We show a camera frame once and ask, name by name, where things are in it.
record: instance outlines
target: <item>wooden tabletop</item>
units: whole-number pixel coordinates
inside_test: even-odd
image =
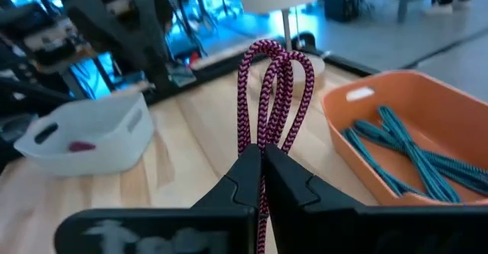
[[[256,127],[260,83],[249,78],[251,128]],[[290,156],[353,198],[376,204],[333,149],[320,98],[356,79],[326,67],[325,88],[314,93]],[[236,81],[232,73],[151,107],[156,132],[140,162],[116,175],[55,178],[26,159],[0,176],[0,253],[54,253],[53,233],[69,215],[90,207],[190,207],[236,160]],[[291,114],[297,110],[294,101]],[[288,118],[285,132],[291,124]],[[275,254],[271,225],[267,253]]]

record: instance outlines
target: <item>desk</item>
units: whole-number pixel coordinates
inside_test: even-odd
[[[260,83],[252,67],[248,101],[256,127]],[[90,207],[190,207],[236,160],[236,72],[153,105],[156,127],[140,162],[116,175],[53,178],[25,159],[0,176],[0,253],[53,253],[53,232],[69,215]],[[319,100],[354,79],[326,67],[326,87],[315,93],[290,156],[343,192],[376,204],[369,191],[334,151]],[[291,109],[297,110],[298,101]],[[292,117],[288,118],[287,127]],[[275,254],[271,225],[267,253]]]

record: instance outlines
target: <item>pink braided rope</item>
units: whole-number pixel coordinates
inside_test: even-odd
[[[249,111],[247,105],[247,79],[252,58],[258,53],[271,57],[272,61],[263,78],[258,108],[258,147],[264,150],[267,143],[278,144],[286,124],[291,107],[293,93],[293,70],[291,60],[298,61],[305,70],[305,90],[300,101],[297,115],[288,131],[281,150],[285,153],[291,148],[313,94],[314,74],[312,63],[300,52],[287,52],[273,40],[258,40],[244,54],[237,78],[237,137],[239,154],[251,143],[249,127]],[[268,105],[271,97],[273,80],[277,76],[276,95],[273,108],[268,119]],[[266,223],[268,219],[268,201],[265,194],[265,177],[261,180],[259,200],[258,248],[257,253],[265,252]]]

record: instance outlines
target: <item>orange plastic tray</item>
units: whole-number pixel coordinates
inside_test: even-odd
[[[488,104],[417,72],[370,76],[332,90],[323,97],[322,106],[335,150],[380,204],[449,204],[413,193],[397,197],[340,134],[357,119],[378,124],[377,107],[383,104],[392,107],[420,147],[488,169]],[[362,143],[390,174],[425,191],[419,173],[406,156],[366,140]],[[448,181],[464,204],[488,204],[488,198]]]

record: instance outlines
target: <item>braided cord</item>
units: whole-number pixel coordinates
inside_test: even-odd
[[[287,52],[278,42],[273,40],[258,40],[244,54],[237,78],[237,137],[239,154],[251,143],[251,130],[249,126],[249,111],[247,104],[247,81],[252,58],[258,53],[264,53],[271,58],[271,64],[266,70],[262,82],[258,107],[258,147],[264,150],[266,144],[278,144],[287,116],[291,107],[293,93],[293,70],[291,60],[298,61],[305,70],[305,90],[303,92],[297,115],[291,129],[284,140],[281,150],[288,153],[313,94],[314,74],[310,60],[299,52]],[[273,80],[277,76],[277,88],[274,104],[268,119],[268,105],[271,97]],[[268,220],[268,200],[265,194],[265,177],[261,180],[261,193],[259,200],[258,219],[258,245],[257,253],[265,252],[266,223]]]
[[[359,140],[358,135],[372,143],[407,155],[419,171],[420,178],[427,192],[426,196],[429,198],[453,203],[461,202],[458,193],[447,183],[443,176],[466,188],[488,196],[487,170],[469,165],[458,159],[421,149],[413,142],[412,137],[391,108],[380,106],[378,112],[383,120],[382,128],[376,127],[367,121],[356,121],[353,128],[346,129],[342,132],[342,135],[397,195],[400,196],[405,191],[417,194],[419,192],[385,172],[374,161],[371,154],[368,153]]]

